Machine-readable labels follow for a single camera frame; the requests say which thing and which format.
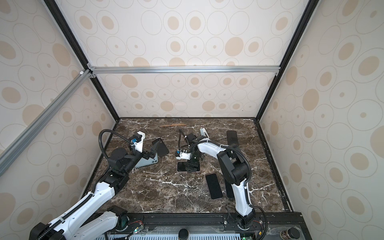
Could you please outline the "pink phone case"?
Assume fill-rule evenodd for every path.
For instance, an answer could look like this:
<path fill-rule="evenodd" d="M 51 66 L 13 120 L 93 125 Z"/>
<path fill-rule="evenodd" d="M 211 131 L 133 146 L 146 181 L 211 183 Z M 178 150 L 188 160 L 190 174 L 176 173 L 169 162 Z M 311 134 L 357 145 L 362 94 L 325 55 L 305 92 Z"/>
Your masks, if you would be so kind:
<path fill-rule="evenodd" d="M 197 166 L 191 165 L 187 162 L 177 163 L 177 172 L 179 173 L 195 173 L 200 171 L 200 164 Z"/>

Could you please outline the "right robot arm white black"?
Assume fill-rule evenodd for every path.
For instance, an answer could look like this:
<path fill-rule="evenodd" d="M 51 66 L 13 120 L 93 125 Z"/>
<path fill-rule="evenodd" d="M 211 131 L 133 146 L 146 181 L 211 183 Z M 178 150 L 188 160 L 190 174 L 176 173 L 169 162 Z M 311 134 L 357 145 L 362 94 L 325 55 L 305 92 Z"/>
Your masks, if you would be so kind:
<path fill-rule="evenodd" d="M 188 149 L 183 150 L 180 146 L 177 155 L 187 161 L 186 171 L 192 173 L 198 170 L 202 154 L 217 159 L 223 177 L 232 186 L 238 216 L 241 220 L 250 218 L 254 214 L 248 190 L 252 170 L 240 148 L 235 144 L 227 146 L 216 143 L 206 136 L 190 134 L 184 139 Z"/>

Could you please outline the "black phone case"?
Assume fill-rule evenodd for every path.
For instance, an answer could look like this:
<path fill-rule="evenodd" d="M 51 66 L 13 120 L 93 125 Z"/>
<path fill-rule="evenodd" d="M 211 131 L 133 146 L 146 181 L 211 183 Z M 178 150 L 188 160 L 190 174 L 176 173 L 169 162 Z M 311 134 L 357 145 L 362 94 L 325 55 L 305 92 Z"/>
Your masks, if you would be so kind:
<path fill-rule="evenodd" d="M 152 141 L 151 152 L 157 155 L 158 157 L 166 156 L 170 151 L 165 145 L 164 141 L 161 138 L 157 138 Z"/>

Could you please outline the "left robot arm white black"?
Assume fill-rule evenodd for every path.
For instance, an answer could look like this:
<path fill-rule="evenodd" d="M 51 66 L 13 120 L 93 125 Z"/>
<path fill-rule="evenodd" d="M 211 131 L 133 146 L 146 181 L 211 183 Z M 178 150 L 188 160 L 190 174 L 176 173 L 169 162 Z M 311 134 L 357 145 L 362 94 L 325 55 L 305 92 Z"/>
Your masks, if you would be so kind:
<path fill-rule="evenodd" d="M 133 148 L 129 154 L 124 148 L 117 148 L 107 156 L 109 164 L 92 192 L 79 200 L 69 210 L 48 224 L 38 223 L 30 232 L 30 240 L 92 240 L 115 228 L 126 211 L 117 209 L 105 212 L 99 218 L 85 224 L 104 203 L 112 199 L 128 182 L 129 173 L 141 160 L 150 164 L 157 161 L 155 150 L 138 151 Z"/>

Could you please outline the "black phone case horizontal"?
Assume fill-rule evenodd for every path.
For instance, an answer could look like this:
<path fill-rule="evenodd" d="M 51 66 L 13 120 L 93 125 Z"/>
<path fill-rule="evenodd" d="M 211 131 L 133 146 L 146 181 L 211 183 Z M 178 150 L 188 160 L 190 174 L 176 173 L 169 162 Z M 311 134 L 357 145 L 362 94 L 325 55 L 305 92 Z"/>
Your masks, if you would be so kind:
<path fill-rule="evenodd" d="M 239 145 L 239 140 L 238 140 L 238 134 L 236 131 L 227 131 L 227 142 L 228 142 L 228 145 Z"/>

